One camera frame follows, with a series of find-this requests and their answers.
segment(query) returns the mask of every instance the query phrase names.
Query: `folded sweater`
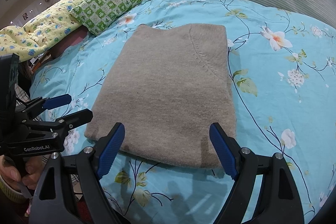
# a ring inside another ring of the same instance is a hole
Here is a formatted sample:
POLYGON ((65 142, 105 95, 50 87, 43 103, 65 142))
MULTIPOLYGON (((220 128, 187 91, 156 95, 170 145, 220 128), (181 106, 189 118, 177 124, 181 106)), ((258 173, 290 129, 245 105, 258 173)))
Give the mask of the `folded sweater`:
POLYGON ((218 167, 209 126, 219 122, 235 137, 230 83, 224 26, 140 25, 103 83, 85 136, 98 140, 122 122, 123 151, 171 165, 218 167))

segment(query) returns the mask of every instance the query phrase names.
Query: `cartoon print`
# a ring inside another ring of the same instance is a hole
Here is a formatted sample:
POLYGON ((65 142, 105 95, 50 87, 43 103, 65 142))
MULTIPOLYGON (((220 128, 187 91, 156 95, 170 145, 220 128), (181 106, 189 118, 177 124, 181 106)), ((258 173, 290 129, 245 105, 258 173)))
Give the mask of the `cartoon print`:
POLYGON ((65 34, 69 34, 70 32, 71 32, 71 29, 70 29, 70 28, 67 28, 67 29, 64 30, 64 33, 65 33, 65 34))
POLYGON ((28 55, 30 56, 33 56, 35 54, 35 50, 31 49, 29 52, 28 52, 28 55))

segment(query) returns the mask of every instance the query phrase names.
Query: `photo on wall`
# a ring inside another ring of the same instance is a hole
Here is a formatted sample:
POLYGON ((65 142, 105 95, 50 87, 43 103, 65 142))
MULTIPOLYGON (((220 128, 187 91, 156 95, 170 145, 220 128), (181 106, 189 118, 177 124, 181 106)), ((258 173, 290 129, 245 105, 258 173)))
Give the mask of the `photo on wall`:
POLYGON ((28 15, 27 15, 27 13, 24 13, 24 14, 22 15, 22 17, 23 17, 24 20, 27 20, 27 19, 28 19, 28 15))

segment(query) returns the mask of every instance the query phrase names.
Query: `green leaf print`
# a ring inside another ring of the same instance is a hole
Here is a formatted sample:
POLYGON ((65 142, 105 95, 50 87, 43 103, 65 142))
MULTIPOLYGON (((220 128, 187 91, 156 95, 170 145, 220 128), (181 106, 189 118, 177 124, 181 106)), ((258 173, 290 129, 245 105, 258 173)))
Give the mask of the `green leaf print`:
POLYGON ((237 86, 242 92, 247 92, 258 96, 257 87, 251 78, 240 78, 240 80, 237 81, 237 86))
POLYGON ((307 54, 305 53, 305 51, 303 49, 301 49, 301 51, 299 53, 299 56, 302 56, 302 57, 306 58, 307 54))
POLYGON ((234 55, 237 55, 237 56, 239 55, 239 52, 237 52, 235 49, 231 49, 230 52, 233 53, 234 55))
POLYGON ((246 75, 248 71, 248 69, 237 70, 233 73, 232 78, 235 78, 236 75, 246 75))
POLYGON ((296 62, 296 58, 294 56, 285 56, 285 58, 290 62, 296 62))
POLYGON ((145 207, 151 198, 151 193, 148 190, 137 188, 133 195, 134 199, 142 206, 145 207))
POLYGON ((293 163, 287 162, 287 165, 291 170, 295 170, 295 166, 293 165, 293 163))
POLYGON ((225 14, 225 16, 236 16, 236 17, 244 18, 244 19, 247 18, 247 15, 245 15, 244 13, 241 13, 241 9, 230 10, 229 12, 225 14))
POLYGON ((147 179, 145 172, 141 172, 138 174, 138 178, 136 180, 136 185, 137 186, 141 186, 144 187, 147 185, 147 183, 145 182, 145 180, 147 179))
POLYGON ((243 14, 243 13, 239 13, 238 15, 236 15, 237 17, 239 18, 243 18, 243 19, 246 19, 247 18, 247 15, 243 14))
POLYGON ((129 175, 125 171, 121 171, 121 172, 117 173, 114 181, 117 182, 117 183, 127 185, 128 187, 130 187, 132 185, 132 181, 129 178, 129 175))

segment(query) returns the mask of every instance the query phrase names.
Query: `bed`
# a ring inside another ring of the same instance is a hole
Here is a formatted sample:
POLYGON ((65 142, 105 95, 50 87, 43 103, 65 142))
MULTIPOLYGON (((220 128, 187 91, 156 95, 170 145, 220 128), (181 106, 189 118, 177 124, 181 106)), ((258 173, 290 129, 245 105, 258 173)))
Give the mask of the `bed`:
MULTIPOLYGON (((260 155, 284 153, 308 223, 336 184, 334 18, 315 19, 319 14, 314 14, 313 5, 311 11, 300 7, 293 11, 284 7, 286 1, 280 7, 261 2, 142 0, 101 35, 88 33, 82 42, 40 68, 31 97, 72 96, 68 106, 45 112, 42 118, 47 121, 90 109, 138 25, 159 29, 189 23, 224 25, 237 141, 260 155)), ((92 145, 84 131, 85 126, 70 131, 65 155, 92 145)), ((124 153, 117 155, 100 182, 111 206, 132 224, 210 224, 233 185, 222 169, 169 166, 124 153)), ((253 214, 260 184, 258 177, 244 221, 253 214)))

